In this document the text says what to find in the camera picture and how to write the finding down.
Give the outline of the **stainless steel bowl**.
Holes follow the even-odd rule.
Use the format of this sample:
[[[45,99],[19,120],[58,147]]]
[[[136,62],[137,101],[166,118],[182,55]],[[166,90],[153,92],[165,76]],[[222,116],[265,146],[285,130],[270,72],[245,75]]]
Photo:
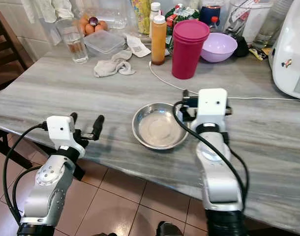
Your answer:
[[[170,103],[150,103],[139,108],[132,117],[132,133],[137,141],[152,150],[169,150],[183,143],[188,133],[177,124],[183,115],[174,115]]]

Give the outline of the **pink plastic tumbler with lid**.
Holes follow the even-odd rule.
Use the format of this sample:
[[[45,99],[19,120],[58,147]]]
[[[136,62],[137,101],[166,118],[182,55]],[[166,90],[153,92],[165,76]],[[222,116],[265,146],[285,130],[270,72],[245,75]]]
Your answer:
[[[194,76],[209,26],[197,19],[178,22],[173,29],[172,75],[180,80]]]

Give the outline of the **lilac plastic bowl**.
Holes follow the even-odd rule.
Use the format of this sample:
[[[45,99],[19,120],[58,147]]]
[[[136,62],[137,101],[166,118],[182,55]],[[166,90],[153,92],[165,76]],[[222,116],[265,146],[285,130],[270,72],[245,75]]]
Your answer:
[[[203,44],[200,56],[209,62],[219,62],[228,59],[237,49],[236,39],[228,34],[210,33]]]

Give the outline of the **grey crumpled cloth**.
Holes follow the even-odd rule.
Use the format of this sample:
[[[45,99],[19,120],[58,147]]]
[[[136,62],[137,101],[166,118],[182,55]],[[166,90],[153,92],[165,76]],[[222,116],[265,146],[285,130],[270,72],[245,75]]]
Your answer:
[[[132,55],[130,50],[121,50],[109,60],[99,60],[93,69],[94,76],[107,77],[117,73],[125,76],[135,74],[136,71],[132,69],[132,65],[128,62]]]

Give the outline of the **white paper packet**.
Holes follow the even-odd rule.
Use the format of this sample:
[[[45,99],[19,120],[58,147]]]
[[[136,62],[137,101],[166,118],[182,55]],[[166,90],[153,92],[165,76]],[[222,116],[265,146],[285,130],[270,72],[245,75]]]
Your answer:
[[[141,39],[136,38],[130,34],[126,34],[126,42],[132,54],[134,54],[137,57],[145,57],[151,53],[150,49],[148,49],[141,42]]]

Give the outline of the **clear drinking glass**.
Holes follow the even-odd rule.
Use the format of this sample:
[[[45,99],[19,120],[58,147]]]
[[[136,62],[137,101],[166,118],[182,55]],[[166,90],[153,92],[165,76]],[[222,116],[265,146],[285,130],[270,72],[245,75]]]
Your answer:
[[[54,24],[74,63],[83,64],[89,61],[84,44],[84,30],[80,29],[80,23],[74,18],[58,18]]]

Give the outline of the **small red capped bottle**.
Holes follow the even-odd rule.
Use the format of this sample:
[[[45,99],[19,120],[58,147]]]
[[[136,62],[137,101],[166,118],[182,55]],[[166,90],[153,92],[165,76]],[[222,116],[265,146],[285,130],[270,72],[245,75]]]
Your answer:
[[[219,29],[219,17],[218,16],[213,16],[210,18],[210,32],[215,33],[218,32]]]

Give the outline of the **green food packet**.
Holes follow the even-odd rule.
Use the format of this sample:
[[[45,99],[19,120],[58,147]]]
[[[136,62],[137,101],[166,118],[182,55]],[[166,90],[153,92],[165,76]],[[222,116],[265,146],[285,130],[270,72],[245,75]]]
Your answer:
[[[167,25],[167,34],[166,34],[166,49],[169,52],[172,52],[174,47],[173,40],[173,30],[175,24],[183,20],[188,19],[199,19],[200,13],[198,10],[191,7],[184,7],[182,3],[175,5],[168,13],[165,15],[166,25]]]

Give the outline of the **dark blue jar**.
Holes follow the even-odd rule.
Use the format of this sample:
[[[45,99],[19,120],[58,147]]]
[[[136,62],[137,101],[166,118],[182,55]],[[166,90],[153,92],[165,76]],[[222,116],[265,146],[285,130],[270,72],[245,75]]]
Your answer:
[[[220,24],[220,13],[223,4],[224,0],[200,0],[201,7],[199,20],[210,26],[210,18],[213,16],[218,16]]]

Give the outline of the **white capped bottle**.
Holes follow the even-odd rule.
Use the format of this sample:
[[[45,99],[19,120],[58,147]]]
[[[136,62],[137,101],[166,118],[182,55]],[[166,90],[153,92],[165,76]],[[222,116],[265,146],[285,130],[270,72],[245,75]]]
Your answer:
[[[163,13],[161,9],[161,3],[159,2],[150,3],[150,15],[149,15],[150,24],[153,23],[155,16],[162,15],[162,14]]]

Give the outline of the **yellow patterned container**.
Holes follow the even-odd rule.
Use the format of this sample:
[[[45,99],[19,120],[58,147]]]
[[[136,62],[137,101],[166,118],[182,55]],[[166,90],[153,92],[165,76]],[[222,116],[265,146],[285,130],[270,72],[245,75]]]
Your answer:
[[[137,31],[140,34],[150,33],[151,0],[130,0],[136,16]]]

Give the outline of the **dark wooden chair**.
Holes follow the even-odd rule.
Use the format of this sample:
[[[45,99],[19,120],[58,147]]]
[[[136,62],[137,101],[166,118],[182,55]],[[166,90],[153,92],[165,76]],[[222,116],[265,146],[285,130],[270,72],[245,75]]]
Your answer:
[[[0,90],[13,83],[31,65],[33,60],[0,11]]]

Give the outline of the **white hanging towel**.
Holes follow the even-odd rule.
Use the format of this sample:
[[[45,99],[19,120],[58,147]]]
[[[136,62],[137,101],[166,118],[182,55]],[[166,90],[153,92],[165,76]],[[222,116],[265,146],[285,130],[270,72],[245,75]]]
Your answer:
[[[31,24],[41,18],[46,23],[54,23],[58,18],[74,17],[69,0],[21,0],[21,3]]]

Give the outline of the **white kitchen appliance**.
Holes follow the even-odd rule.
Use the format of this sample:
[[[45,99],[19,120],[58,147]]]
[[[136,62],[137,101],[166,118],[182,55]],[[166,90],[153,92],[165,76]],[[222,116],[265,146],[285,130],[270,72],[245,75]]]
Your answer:
[[[269,63],[276,87],[300,99],[300,0],[290,6]]]

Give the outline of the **black robot foot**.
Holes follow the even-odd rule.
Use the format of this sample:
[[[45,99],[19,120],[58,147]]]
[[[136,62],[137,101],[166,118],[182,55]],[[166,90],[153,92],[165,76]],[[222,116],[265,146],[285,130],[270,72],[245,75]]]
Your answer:
[[[171,222],[160,222],[157,225],[156,236],[183,236],[183,232]]]

